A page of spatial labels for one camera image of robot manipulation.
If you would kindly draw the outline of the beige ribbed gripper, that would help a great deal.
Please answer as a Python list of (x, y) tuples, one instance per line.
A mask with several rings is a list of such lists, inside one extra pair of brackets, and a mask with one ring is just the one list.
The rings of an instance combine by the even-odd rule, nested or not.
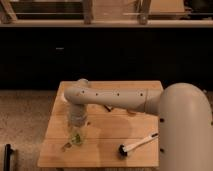
[(68, 121), (71, 125), (81, 127), (87, 119), (86, 106), (71, 104), (69, 107)]

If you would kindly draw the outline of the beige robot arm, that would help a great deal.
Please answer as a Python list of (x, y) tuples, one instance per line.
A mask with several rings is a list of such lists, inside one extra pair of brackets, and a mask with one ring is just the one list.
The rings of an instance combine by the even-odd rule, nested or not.
[(65, 89), (70, 119), (85, 121), (87, 104), (107, 105), (158, 117), (159, 171), (213, 171), (213, 114), (205, 93), (190, 83), (163, 90), (96, 89), (80, 79)]

